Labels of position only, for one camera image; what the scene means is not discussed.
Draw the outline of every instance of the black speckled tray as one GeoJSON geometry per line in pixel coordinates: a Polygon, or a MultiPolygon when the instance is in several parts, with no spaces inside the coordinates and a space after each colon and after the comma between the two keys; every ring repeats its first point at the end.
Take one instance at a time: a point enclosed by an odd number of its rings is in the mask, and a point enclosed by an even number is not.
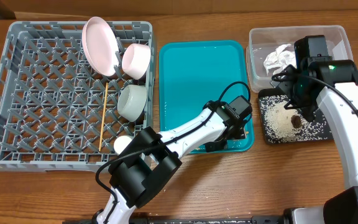
{"type": "Polygon", "coordinates": [[[298,133],[295,134],[296,139],[278,138],[276,135],[272,134],[274,132],[270,127],[268,127],[267,122],[265,120],[266,109],[263,109],[273,105],[274,104],[273,100],[275,100],[276,102],[278,100],[288,102],[289,99],[285,95],[282,95],[279,90],[276,90],[274,88],[261,90],[258,94],[260,120],[262,122],[262,131],[264,133],[265,142],[267,144],[282,144],[282,143],[290,143],[290,142],[321,141],[321,140],[333,139],[331,129],[329,128],[328,123],[326,122],[325,116],[319,109],[317,109],[314,112],[316,119],[310,123],[310,125],[312,126],[314,125],[319,126],[317,132],[313,131],[312,129],[303,127],[298,133]],[[314,133],[313,133],[313,138],[311,139],[308,138],[307,135],[310,136],[312,131],[314,133]]]}

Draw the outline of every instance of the teal tray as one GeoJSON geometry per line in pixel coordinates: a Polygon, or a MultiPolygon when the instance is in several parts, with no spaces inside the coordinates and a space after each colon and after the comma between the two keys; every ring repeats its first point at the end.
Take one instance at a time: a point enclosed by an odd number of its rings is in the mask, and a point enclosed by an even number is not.
{"type": "MultiPolygon", "coordinates": [[[[233,40],[180,42],[162,47],[159,68],[160,130],[168,131],[197,117],[209,100],[217,100],[232,82],[247,82],[242,46],[233,40]]],[[[248,97],[246,88],[234,85],[223,97],[230,103],[235,97],[248,97]]],[[[250,120],[247,138],[229,141],[227,149],[216,152],[242,152],[254,143],[250,120]]],[[[206,153],[200,146],[191,154],[206,153]]]]}

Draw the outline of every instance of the wooden table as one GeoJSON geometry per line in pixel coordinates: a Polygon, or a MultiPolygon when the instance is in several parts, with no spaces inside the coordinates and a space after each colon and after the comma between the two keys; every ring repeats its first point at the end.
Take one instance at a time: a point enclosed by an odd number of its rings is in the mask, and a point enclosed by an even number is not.
{"type": "MultiPolygon", "coordinates": [[[[346,30],[358,68],[358,11],[106,19],[150,21],[158,49],[169,42],[232,39],[245,50],[249,31],[255,27],[339,24],[346,30]]],[[[0,21],[0,57],[11,22],[0,21]]],[[[158,78],[154,93],[154,128],[158,129],[158,78]]],[[[252,103],[255,143],[248,152],[186,156],[165,190],[137,212],[172,218],[281,214],[284,208],[322,205],[344,190],[334,141],[268,146],[262,137],[256,94],[252,103]]],[[[103,175],[103,180],[107,182],[109,175],[103,175]]],[[[0,172],[0,223],[90,218],[108,197],[89,172],[0,172]]]]}

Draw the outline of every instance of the clear plastic container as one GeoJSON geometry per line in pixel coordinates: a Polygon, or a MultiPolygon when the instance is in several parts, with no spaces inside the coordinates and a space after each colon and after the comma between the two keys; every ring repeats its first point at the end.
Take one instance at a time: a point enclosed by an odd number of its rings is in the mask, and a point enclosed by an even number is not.
{"type": "Polygon", "coordinates": [[[249,32],[247,47],[247,73],[252,91],[259,92],[270,85],[273,71],[267,73],[264,61],[268,54],[282,44],[291,44],[286,50],[294,51],[295,41],[307,35],[324,35],[328,54],[333,60],[353,60],[351,46],[342,26],[301,26],[301,27],[269,27],[255,28],[249,32]]]}

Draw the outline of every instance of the wooden stick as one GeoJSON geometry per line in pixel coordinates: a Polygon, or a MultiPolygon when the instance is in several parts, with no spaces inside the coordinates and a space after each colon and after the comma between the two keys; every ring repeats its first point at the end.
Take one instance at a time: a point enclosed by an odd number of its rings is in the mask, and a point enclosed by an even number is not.
{"type": "Polygon", "coordinates": [[[99,152],[102,149],[103,141],[103,128],[104,128],[104,115],[106,114],[106,104],[107,104],[107,92],[109,89],[109,83],[106,82],[106,94],[104,94],[104,106],[103,106],[103,117],[102,117],[102,127],[100,129],[100,142],[99,142],[99,152]]]}

